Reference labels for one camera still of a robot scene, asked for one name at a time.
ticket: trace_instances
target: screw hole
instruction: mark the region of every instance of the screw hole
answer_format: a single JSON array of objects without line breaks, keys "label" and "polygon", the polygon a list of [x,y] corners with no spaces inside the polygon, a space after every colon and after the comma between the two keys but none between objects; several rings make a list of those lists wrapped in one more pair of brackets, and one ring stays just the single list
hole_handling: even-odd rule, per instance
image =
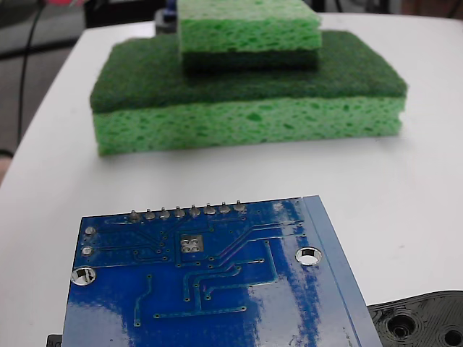
[{"label": "screw hole", "polygon": [[415,321],[404,314],[400,314],[389,320],[388,329],[396,338],[406,338],[415,331]]},{"label": "screw hole", "polygon": [[449,346],[460,346],[463,341],[463,336],[459,331],[450,330],[445,335],[444,340]]},{"label": "screw hole", "polygon": [[80,267],[72,271],[71,282],[76,286],[88,286],[96,279],[96,272],[91,267]]},{"label": "screw hole", "polygon": [[296,252],[296,260],[305,266],[317,265],[321,258],[321,252],[313,247],[304,247]]}]

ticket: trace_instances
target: kitchen sponge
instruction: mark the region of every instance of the kitchen sponge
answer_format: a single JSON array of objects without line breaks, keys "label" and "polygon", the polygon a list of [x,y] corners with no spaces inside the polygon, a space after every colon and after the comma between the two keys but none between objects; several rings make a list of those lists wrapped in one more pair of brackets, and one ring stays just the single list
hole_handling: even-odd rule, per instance
[{"label": "kitchen sponge", "polygon": [[179,0],[178,7],[187,71],[316,67],[320,17],[302,0]]}]

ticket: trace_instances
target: metal pin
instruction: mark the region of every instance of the metal pin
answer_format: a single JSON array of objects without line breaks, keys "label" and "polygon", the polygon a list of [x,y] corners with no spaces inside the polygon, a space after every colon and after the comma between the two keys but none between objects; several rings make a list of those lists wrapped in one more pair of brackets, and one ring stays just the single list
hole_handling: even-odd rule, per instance
[{"label": "metal pin", "polygon": [[190,215],[192,215],[193,217],[196,217],[197,215],[201,214],[201,211],[199,208],[195,207],[194,205],[191,205],[191,208],[190,208]]},{"label": "metal pin", "polygon": [[184,217],[185,216],[185,211],[183,211],[180,206],[177,206],[177,208],[175,209],[175,217],[177,218],[181,218],[181,217]]},{"label": "metal pin", "polygon": [[166,211],[166,209],[163,207],[161,208],[161,211],[159,213],[159,217],[161,219],[166,219],[166,218],[169,218],[171,216],[170,212],[169,211]]},{"label": "metal pin", "polygon": [[246,210],[246,205],[242,204],[241,201],[238,200],[237,204],[234,206],[234,210],[238,212],[243,212],[244,210]]},{"label": "metal pin", "polygon": [[88,257],[92,253],[93,253],[93,248],[92,247],[84,247],[84,248],[82,248],[82,255],[84,257]]},{"label": "metal pin", "polygon": [[230,207],[228,207],[228,206],[226,205],[225,202],[222,202],[222,206],[220,206],[220,207],[218,208],[218,211],[219,211],[220,213],[228,213],[228,212],[231,211],[231,209],[230,209]]},{"label": "metal pin", "polygon": [[215,215],[216,214],[216,209],[214,207],[212,207],[211,204],[207,204],[204,207],[204,213],[206,215]]},{"label": "metal pin", "polygon": [[140,220],[140,215],[136,213],[134,210],[132,210],[132,212],[129,215],[129,219],[132,222],[138,222]]},{"label": "metal pin", "polygon": [[86,229],[85,229],[85,235],[94,235],[96,234],[96,229],[92,226],[88,226]]},{"label": "metal pin", "polygon": [[154,212],[151,212],[151,210],[148,208],[146,210],[146,213],[145,213],[145,218],[148,219],[148,220],[149,219],[154,219],[154,218],[156,218],[156,215],[154,214]]}]

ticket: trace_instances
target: black plastic part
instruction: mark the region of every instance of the black plastic part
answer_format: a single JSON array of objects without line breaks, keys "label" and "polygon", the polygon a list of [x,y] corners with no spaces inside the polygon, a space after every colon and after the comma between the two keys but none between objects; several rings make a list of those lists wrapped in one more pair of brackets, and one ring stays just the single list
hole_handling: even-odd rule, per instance
[{"label": "black plastic part", "polygon": [[151,21],[154,13],[166,6],[166,0],[133,0],[110,2],[90,0],[85,2],[87,28],[107,25]]},{"label": "black plastic part", "polygon": [[63,335],[48,335],[46,339],[46,347],[61,347]]},{"label": "black plastic part", "polygon": [[463,291],[368,307],[383,347],[463,347]]}]

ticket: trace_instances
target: printed circuit board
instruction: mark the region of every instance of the printed circuit board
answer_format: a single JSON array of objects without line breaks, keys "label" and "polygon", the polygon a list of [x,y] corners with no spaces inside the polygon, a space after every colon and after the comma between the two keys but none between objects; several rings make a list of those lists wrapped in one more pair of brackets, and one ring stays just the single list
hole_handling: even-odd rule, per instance
[{"label": "printed circuit board", "polygon": [[63,347],[381,346],[318,197],[82,219]]}]

